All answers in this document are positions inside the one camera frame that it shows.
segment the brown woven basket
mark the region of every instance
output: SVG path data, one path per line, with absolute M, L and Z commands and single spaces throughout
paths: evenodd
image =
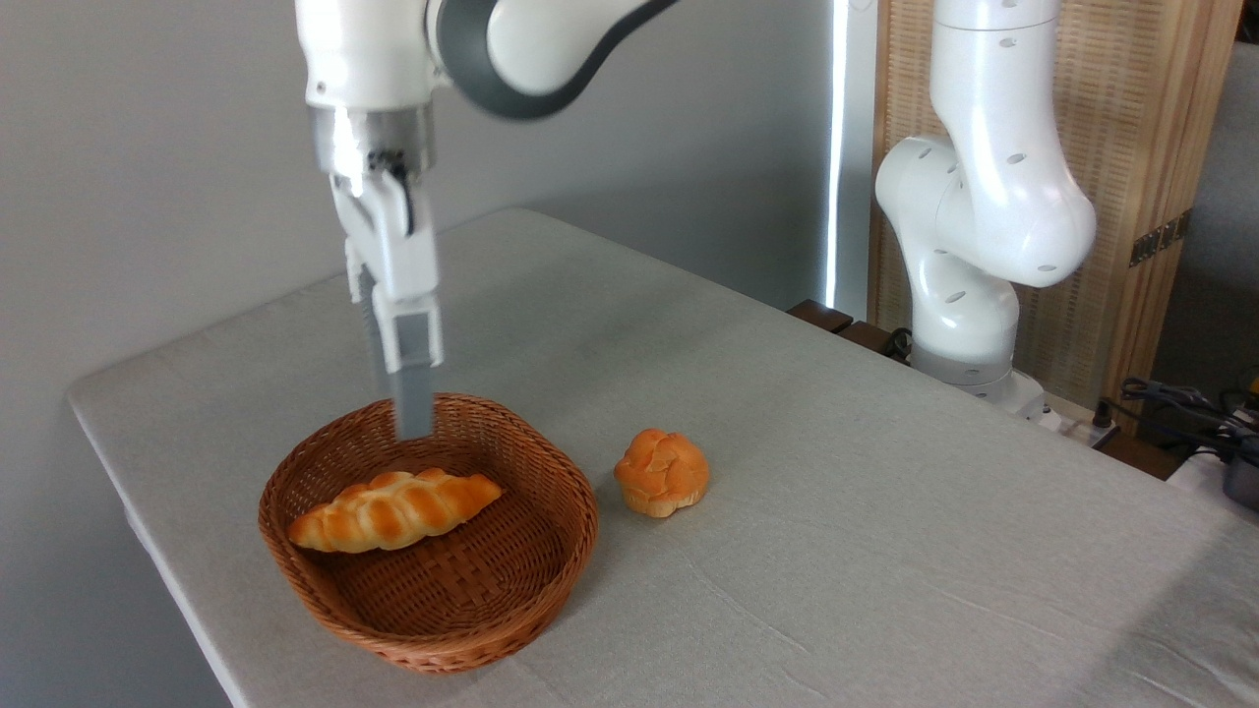
M 307 610 L 336 636 L 405 669 L 449 674 L 520 650 L 559 615 L 598 534 L 585 475 L 528 423 L 482 398 L 439 394 L 433 435 L 394 438 L 393 403 L 298 445 L 262 493 L 258 525 Z M 285 534 L 355 482 L 403 469 L 481 472 L 502 496 L 442 537 L 399 551 L 320 553 Z

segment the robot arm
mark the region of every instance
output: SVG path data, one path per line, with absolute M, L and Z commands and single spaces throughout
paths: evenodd
M 296 0 L 315 154 L 346 233 L 399 438 L 432 428 L 442 362 L 431 94 L 449 81 L 509 118 L 560 111 L 608 53 L 675 0 Z
M 1061 0 L 937 0 L 932 105 L 948 137 L 910 137 L 875 181 L 909 270 L 914 368 L 1022 417 L 1044 391 L 1012 370 L 1019 300 L 1088 256 L 1093 205 L 1054 122 Z

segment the gray wall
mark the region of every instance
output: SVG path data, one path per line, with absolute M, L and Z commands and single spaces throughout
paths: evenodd
M 1156 379 L 1212 397 L 1259 364 L 1256 118 L 1259 45 L 1236 44 L 1155 365 Z
M 685 0 L 539 125 L 443 92 L 442 223 L 531 204 L 776 306 L 817 296 L 830 23 Z M 63 396 L 341 268 L 303 74 L 283 0 L 0 4 L 0 705 L 225 703 Z

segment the bread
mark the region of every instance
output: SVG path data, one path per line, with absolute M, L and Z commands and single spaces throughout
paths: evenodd
M 647 428 L 635 436 L 614 471 L 626 505 L 656 519 L 696 504 L 708 491 L 708 460 L 680 432 Z
M 384 472 L 315 506 L 288 527 L 288 540 L 315 551 L 394 551 L 442 535 L 502 495 L 483 475 L 456 477 L 437 467 Z

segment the gray tablecloth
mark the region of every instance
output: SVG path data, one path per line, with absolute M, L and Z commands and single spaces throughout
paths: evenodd
M 279 460 L 374 398 L 344 278 L 71 393 L 238 705 L 1259 704 L 1254 527 L 545 217 L 439 252 L 439 388 L 533 423 L 602 519 L 559 620 L 488 668 L 422 677 L 341 642 L 258 534 Z M 665 522 L 611 474 L 648 426 L 713 467 Z

